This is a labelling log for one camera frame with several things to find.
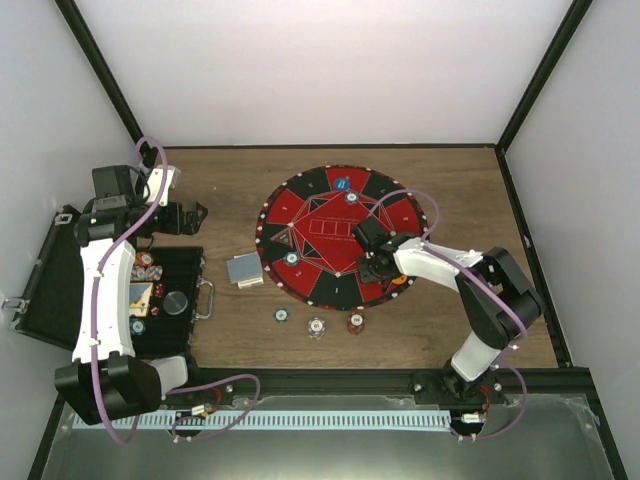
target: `wooden table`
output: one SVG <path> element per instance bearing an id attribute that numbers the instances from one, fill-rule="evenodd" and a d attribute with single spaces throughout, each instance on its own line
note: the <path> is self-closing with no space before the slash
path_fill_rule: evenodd
<path id="1" fill-rule="evenodd" d="M 327 164 L 361 165 L 429 192 L 440 204 L 437 244 L 461 250 L 508 249 L 526 259 L 495 154 L 468 149 L 184 149 L 170 150 L 182 170 L 175 201 L 197 200 L 209 209 L 195 237 L 158 235 L 156 245 L 202 245 L 204 275 L 216 285 L 211 319 L 195 326 L 193 353 L 207 367 L 440 367 L 470 332 L 458 295 L 418 280 L 398 298 L 367 309 L 364 333 L 346 328 L 345 312 L 321 310 L 295 300 L 265 275 L 264 285 L 239 290 L 229 283 L 226 260 L 255 251 L 255 227 L 265 199 L 283 181 Z M 433 213 L 421 202 L 427 216 Z M 287 323 L 274 311 L 286 307 Z M 324 337 L 307 335 L 307 321 L 327 322 Z M 554 367 L 555 357 L 542 319 L 529 329 L 522 348 L 510 356 L 520 367 Z"/>

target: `orange poker chip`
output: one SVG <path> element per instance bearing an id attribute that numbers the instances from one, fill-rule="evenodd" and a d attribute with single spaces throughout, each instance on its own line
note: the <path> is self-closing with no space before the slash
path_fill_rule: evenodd
<path id="1" fill-rule="evenodd" d="M 407 281 L 407 277 L 406 275 L 400 275 L 398 278 L 394 278 L 392 280 L 393 283 L 395 283 L 396 285 L 402 285 L 404 282 Z"/>
<path id="2" fill-rule="evenodd" d="M 153 265 L 153 256 L 149 252 L 138 252 L 136 254 L 136 266 L 150 267 Z"/>

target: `metal latch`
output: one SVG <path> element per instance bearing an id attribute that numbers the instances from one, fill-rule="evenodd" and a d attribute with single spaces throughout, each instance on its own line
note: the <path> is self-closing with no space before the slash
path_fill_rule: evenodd
<path id="1" fill-rule="evenodd" d="M 53 224 L 57 227 L 58 225 L 68 225 L 73 220 L 73 214 L 71 213 L 59 213 L 53 219 Z"/>
<path id="2" fill-rule="evenodd" d="M 27 308 L 29 308 L 29 301 L 24 298 L 11 297 L 5 298 L 2 302 L 3 310 L 12 310 L 17 313 L 27 313 Z"/>

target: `white backdrop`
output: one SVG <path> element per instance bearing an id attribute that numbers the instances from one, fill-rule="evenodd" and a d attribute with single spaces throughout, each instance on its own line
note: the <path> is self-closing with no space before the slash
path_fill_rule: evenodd
<path id="1" fill-rule="evenodd" d="M 640 30 L 637 0 L 593 2 L 507 152 L 576 364 L 640 478 Z"/>
<path id="2" fill-rule="evenodd" d="M 496 142 L 570 0 L 78 0 L 170 145 Z"/>
<path id="3" fill-rule="evenodd" d="M 22 295 L 55 211 L 93 197 L 91 169 L 133 144 L 53 1 L 0 1 L 0 303 Z M 27 478 L 71 352 L 0 310 L 0 478 Z"/>

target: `round red and black mat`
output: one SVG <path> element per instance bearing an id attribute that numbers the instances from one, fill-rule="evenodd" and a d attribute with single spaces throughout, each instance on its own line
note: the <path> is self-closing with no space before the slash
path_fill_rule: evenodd
<path id="1" fill-rule="evenodd" d="M 260 212 L 256 247 L 262 266 L 288 294 L 317 307 L 361 309 L 397 297 L 415 279 L 363 284 L 356 261 L 364 252 L 352 232 L 376 201 L 402 188 L 363 167 L 327 166 L 297 174 L 271 194 Z M 427 228 L 411 194 L 389 197 L 374 215 L 390 232 L 419 235 Z"/>

